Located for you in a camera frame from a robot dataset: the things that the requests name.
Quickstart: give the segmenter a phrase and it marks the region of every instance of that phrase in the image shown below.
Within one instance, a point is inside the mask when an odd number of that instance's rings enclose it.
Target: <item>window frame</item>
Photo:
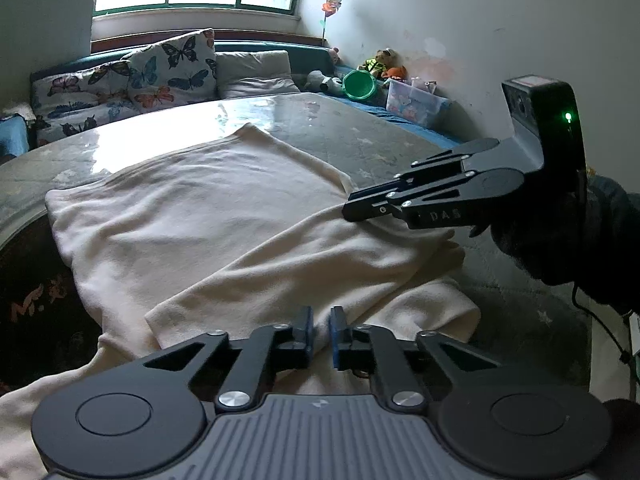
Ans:
[[[240,10],[261,10],[262,12],[276,12],[277,14],[288,14],[293,16],[296,11],[298,0],[291,0],[289,9],[279,9],[277,7],[265,7],[243,4],[242,0],[236,0],[234,4],[203,4],[203,3],[185,3],[170,4],[169,0],[164,0],[163,4],[137,5],[130,7],[116,7],[114,9],[95,10],[94,0],[94,16],[105,16],[107,14],[116,14],[118,12],[129,12],[130,10],[152,10],[152,9],[240,9]]]

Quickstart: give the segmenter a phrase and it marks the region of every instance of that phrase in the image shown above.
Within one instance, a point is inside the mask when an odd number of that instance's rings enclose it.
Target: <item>green plastic container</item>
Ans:
[[[366,101],[376,92],[376,79],[366,70],[353,70],[344,76],[342,88],[352,101]]]

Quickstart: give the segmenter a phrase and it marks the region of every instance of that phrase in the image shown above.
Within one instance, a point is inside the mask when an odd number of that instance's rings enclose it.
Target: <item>gloved hand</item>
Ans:
[[[498,248],[547,285],[576,282],[621,315],[640,311],[640,210],[622,187],[600,176],[588,183],[584,218],[573,194],[521,203],[491,225]]]

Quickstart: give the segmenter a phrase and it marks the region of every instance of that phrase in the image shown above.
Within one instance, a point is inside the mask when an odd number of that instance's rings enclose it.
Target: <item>stuffed animal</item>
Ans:
[[[309,72],[306,77],[305,92],[324,92],[325,94],[341,97],[344,95],[342,81],[337,77],[325,76],[319,70]]]
[[[327,50],[329,51],[329,57],[331,58],[331,61],[334,63],[334,65],[340,65],[340,55],[338,54],[340,50],[338,50],[338,47],[334,46],[333,48],[328,48]]]
[[[380,79],[380,76],[387,68],[390,68],[396,53],[390,48],[385,50],[379,50],[376,52],[376,56],[371,59],[367,59],[363,64],[358,65],[358,70],[367,70],[373,77]]]
[[[395,79],[396,81],[404,81],[406,79],[407,73],[406,68],[404,66],[393,66],[391,68],[387,68],[382,73],[382,79]]]

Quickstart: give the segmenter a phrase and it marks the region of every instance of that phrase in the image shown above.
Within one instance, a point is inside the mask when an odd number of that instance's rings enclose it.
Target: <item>transparent storage bin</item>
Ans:
[[[440,123],[452,101],[391,80],[386,111],[407,121],[432,129]]]

